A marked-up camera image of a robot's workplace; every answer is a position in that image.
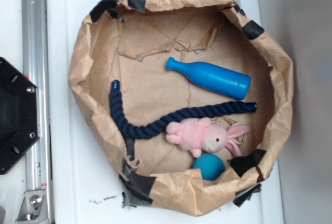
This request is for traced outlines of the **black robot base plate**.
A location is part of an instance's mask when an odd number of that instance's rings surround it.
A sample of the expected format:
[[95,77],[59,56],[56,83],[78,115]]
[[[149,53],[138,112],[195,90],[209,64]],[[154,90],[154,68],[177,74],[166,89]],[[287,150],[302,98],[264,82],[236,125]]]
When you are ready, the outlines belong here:
[[1,58],[1,175],[39,139],[36,87]]

